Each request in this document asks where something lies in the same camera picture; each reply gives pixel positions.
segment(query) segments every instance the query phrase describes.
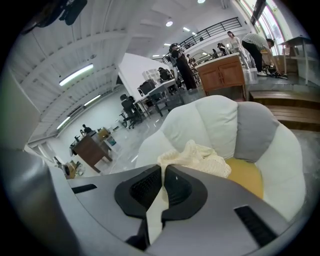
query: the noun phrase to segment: woman in black dress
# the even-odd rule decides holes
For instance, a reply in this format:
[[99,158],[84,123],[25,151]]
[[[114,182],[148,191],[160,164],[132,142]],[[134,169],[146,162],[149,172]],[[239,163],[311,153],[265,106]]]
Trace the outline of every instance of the woman in black dress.
[[171,53],[171,63],[174,67],[177,67],[184,80],[184,84],[187,90],[197,88],[194,75],[188,65],[185,54],[178,48],[177,44],[170,45],[169,52]]

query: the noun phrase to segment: man in white shirt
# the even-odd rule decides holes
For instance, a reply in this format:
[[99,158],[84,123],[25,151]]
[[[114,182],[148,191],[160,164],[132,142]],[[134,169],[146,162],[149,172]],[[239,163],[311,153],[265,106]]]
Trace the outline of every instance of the man in white shirt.
[[262,50],[267,51],[269,59],[275,65],[276,71],[279,72],[277,62],[270,50],[270,48],[275,45],[275,42],[272,39],[270,38],[264,39],[262,36],[258,34],[250,33],[250,34],[246,34],[243,37],[241,44],[253,57],[255,62],[255,67],[258,72],[257,73],[258,76],[263,76],[263,77],[266,76],[266,74],[262,72],[262,54],[260,52]]

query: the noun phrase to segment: wooden table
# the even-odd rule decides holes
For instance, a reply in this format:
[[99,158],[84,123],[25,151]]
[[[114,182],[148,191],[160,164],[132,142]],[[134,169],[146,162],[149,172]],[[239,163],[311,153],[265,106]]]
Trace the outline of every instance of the wooden table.
[[216,89],[241,86],[243,98],[246,99],[246,83],[239,56],[236,52],[195,67],[207,96]]
[[109,156],[109,149],[110,148],[104,141],[95,141],[88,134],[73,148],[74,152],[76,152],[79,157],[81,157],[97,173],[100,173],[100,170],[95,167],[95,164],[103,157],[106,157],[110,162],[112,161],[112,158]]

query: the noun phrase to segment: office chair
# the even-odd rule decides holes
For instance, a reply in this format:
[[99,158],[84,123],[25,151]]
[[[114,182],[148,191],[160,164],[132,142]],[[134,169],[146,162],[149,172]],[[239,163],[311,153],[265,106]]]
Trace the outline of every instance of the office chair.
[[121,102],[121,105],[123,106],[123,110],[125,111],[125,113],[127,114],[128,117],[126,117],[123,121],[131,121],[130,125],[129,125],[129,129],[135,128],[135,124],[137,122],[141,123],[142,122],[142,118],[140,116],[140,114],[138,113],[138,110],[136,109],[134,103],[132,102],[132,100],[130,99],[126,99],[124,101]]

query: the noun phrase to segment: wooden stair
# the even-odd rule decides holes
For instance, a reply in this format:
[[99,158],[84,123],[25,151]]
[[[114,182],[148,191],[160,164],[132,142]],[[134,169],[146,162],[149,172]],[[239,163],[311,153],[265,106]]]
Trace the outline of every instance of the wooden stair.
[[291,91],[251,91],[249,99],[265,105],[289,129],[320,132],[320,96]]
[[305,92],[256,90],[250,91],[249,100],[265,106],[290,106],[320,110],[320,96]]

